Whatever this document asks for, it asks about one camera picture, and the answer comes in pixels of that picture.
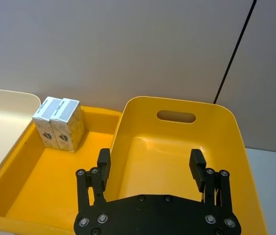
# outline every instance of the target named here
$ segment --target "plastic container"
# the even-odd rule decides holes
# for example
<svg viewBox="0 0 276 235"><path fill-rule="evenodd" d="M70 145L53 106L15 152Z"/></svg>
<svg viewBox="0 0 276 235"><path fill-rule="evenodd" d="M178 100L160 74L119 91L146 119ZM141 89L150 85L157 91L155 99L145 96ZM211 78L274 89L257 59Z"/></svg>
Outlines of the plastic container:
<svg viewBox="0 0 276 235"><path fill-rule="evenodd" d="M75 153L45 148L32 124L0 168L0 230L19 235L74 234L75 172L96 166L111 146L121 113L82 107L86 133Z"/></svg>
<svg viewBox="0 0 276 235"><path fill-rule="evenodd" d="M40 105L37 96L0 90L0 164L31 123Z"/></svg>
<svg viewBox="0 0 276 235"><path fill-rule="evenodd" d="M219 105L143 96L130 100L115 134L106 199L172 194L200 201L188 165L193 148L201 149L207 167L230 172L242 234L267 234L237 122Z"/></svg>

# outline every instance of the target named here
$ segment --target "gray wall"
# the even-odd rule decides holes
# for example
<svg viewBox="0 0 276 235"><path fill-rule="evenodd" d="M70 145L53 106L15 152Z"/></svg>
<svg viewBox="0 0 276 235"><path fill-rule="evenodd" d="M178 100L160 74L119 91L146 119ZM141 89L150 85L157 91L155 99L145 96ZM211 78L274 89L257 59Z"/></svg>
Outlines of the gray wall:
<svg viewBox="0 0 276 235"><path fill-rule="evenodd" d="M212 102L251 0L0 0L0 88Z"/></svg>
<svg viewBox="0 0 276 235"><path fill-rule="evenodd" d="M246 147L276 151L276 0L258 1L218 103Z"/></svg>

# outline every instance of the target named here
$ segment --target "yellow bin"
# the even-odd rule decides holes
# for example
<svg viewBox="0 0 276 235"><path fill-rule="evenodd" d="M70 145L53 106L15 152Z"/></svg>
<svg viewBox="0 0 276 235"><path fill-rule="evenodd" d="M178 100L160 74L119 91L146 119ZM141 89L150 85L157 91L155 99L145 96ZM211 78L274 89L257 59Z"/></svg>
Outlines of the yellow bin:
<svg viewBox="0 0 276 235"><path fill-rule="evenodd" d="M32 124L0 167L0 230L18 235L73 235L76 170L96 166L111 146L120 112L82 107L87 133L75 153L45 148Z"/></svg>
<svg viewBox="0 0 276 235"><path fill-rule="evenodd" d="M230 172L242 234L267 234L237 122L219 105L144 96L130 100L115 134L105 197L171 194L200 201L188 165L193 148L201 149L207 167Z"/></svg>

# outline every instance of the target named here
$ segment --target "gray floor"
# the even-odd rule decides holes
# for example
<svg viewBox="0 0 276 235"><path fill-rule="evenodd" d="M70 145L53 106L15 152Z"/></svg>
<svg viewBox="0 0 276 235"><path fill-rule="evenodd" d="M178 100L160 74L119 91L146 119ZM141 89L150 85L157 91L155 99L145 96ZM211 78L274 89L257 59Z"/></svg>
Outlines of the gray floor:
<svg viewBox="0 0 276 235"><path fill-rule="evenodd" d="M255 149L247 153L269 233L276 235L276 153Z"/></svg>

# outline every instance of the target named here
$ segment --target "box top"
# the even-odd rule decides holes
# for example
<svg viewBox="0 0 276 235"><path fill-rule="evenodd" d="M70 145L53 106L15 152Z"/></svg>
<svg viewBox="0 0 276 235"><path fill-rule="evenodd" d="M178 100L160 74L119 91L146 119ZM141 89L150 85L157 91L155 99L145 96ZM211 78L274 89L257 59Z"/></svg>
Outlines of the box top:
<svg viewBox="0 0 276 235"><path fill-rule="evenodd" d="M72 116L78 105L78 100L67 98L62 99L62 102L58 105L58 107L50 117L50 120L68 123L70 117Z"/></svg>
<svg viewBox="0 0 276 235"><path fill-rule="evenodd" d="M54 113L54 110L58 107L60 102L61 102L61 99L48 96L44 100L44 102L40 105L40 107L32 116L32 118L50 121L50 117L52 116L52 114Z"/></svg>

